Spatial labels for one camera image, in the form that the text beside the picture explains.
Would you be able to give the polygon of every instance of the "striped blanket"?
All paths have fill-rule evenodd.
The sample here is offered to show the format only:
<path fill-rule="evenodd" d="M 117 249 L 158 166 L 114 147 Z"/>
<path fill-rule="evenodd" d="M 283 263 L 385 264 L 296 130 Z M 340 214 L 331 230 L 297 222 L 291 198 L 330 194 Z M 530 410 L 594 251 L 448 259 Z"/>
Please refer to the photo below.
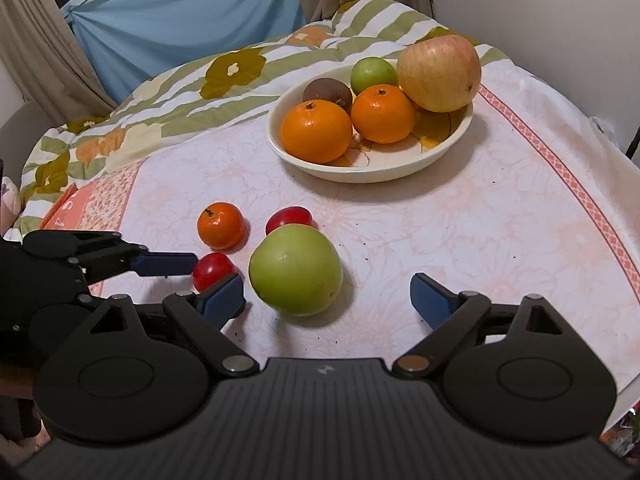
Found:
<path fill-rule="evenodd" d="M 161 73 L 110 117 L 74 121 L 42 137 L 24 167 L 26 206 L 8 236 L 20 239 L 37 229 L 73 184 L 80 188 L 201 132 L 264 115 L 290 86 L 341 63 L 397 59 L 406 45 L 452 32 L 403 4 L 359 0 L 343 5 L 332 20 Z M 472 42 L 483 66 L 506 60 L 498 49 Z"/>

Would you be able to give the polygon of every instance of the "fruit bowl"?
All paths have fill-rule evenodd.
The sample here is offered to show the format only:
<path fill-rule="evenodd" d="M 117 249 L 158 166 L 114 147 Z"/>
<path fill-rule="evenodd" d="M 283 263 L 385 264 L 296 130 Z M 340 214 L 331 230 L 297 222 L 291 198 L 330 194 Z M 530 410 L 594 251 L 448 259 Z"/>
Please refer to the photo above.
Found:
<path fill-rule="evenodd" d="M 395 60 L 389 60 L 393 66 Z M 306 85 L 313 79 L 332 77 L 347 86 L 353 64 L 317 74 L 290 88 L 276 101 L 268 115 L 267 141 L 285 162 L 318 178 L 350 184 L 368 184 L 401 178 L 433 164 L 465 133 L 474 114 L 473 103 L 449 114 L 418 113 L 418 123 L 409 137 L 393 144 L 375 144 L 356 131 L 347 152 L 328 164 L 313 164 L 289 155 L 280 143 L 280 125 L 285 115 L 302 102 Z"/>

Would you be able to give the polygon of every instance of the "green apple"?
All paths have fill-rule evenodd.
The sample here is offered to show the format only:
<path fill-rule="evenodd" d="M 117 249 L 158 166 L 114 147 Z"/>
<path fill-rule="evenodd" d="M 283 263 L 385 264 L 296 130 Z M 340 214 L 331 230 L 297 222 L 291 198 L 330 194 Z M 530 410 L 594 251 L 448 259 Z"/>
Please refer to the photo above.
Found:
<path fill-rule="evenodd" d="M 325 310 L 342 286 L 342 264 L 331 242 L 302 224 L 267 235 L 249 261 L 249 280 L 258 297 L 292 316 Z"/>
<path fill-rule="evenodd" d="M 365 57 L 351 69 L 351 90 L 358 95 L 373 85 L 398 86 L 398 74 L 391 63 L 381 57 Z"/>

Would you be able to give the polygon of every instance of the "kiwi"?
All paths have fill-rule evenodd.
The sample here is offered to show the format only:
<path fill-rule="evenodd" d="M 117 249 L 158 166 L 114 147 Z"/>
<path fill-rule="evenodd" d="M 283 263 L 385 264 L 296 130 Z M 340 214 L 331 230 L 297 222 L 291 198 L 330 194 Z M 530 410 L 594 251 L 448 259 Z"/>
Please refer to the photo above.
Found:
<path fill-rule="evenodd" d="M 353 103 L 353 95 L 349 87 L 343 82 L 330 77 L 321 77 L 309 83 L 302 94 L 302 101 L 311 99 L 323 99 L 336 103 L 345 111 L 349 111 Z"/>

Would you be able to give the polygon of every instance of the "robotic arm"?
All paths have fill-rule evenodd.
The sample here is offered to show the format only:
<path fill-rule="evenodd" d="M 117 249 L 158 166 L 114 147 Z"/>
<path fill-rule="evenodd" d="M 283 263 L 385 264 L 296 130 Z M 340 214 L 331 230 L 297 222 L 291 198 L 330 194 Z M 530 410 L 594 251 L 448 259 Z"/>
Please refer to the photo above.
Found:
<path fill-rule="evenodd" d="M 189 274 L 194 254 L 112 232 L 0 240 L 0 361 L 38 369 L 52 442 L 15 478 L 630 479 L 599 441 L 613 378 L 541 296 L 493 304 L 424 274 L 433 332 L 393 362 L 271 358 L 220 332 L 244 307 L 230 274 L 135 305 L 88 286 Z M 501 335 L 499 342 L 488 337 Z"/>

